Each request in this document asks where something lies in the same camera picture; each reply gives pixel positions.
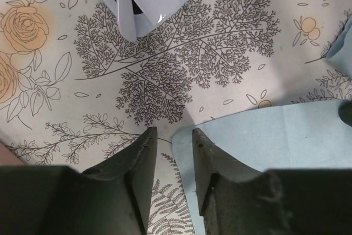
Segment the light blue cloth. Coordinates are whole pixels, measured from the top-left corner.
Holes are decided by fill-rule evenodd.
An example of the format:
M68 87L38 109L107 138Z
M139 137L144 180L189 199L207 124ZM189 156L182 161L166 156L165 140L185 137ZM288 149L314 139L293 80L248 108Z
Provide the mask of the light blue cloth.
M348 19L343 31L331 46L326 58L337 70L351 78L351 18Z
M351 127L342 100L247 110L198 125L212 142L258 170L350 168Z

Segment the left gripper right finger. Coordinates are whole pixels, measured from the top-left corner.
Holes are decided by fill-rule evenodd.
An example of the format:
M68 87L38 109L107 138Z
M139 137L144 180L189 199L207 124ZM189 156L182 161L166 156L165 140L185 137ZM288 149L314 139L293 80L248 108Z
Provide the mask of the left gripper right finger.
M351 234L351 170L257 171L192 133L196 194L207 234Z

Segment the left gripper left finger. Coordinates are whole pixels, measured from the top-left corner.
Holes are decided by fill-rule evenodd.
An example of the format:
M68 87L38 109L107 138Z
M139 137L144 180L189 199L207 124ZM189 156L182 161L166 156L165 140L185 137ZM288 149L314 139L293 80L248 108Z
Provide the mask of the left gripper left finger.
M1 166L1 234L146 234L157 129L78 172L68 166Z

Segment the pink glasses case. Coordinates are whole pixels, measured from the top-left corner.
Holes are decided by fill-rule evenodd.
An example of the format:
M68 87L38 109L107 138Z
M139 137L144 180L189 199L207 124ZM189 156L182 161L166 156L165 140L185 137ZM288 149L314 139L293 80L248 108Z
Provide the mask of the pink glasses case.
M0 166L22 166L24 163L0 143Z

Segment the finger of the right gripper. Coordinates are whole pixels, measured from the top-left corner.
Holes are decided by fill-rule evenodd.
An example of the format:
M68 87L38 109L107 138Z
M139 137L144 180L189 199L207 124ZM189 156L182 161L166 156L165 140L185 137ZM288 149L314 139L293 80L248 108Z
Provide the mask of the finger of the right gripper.
M338 115L342 122L347 125L352 125L352 102L347 101L342 103L339 106Z

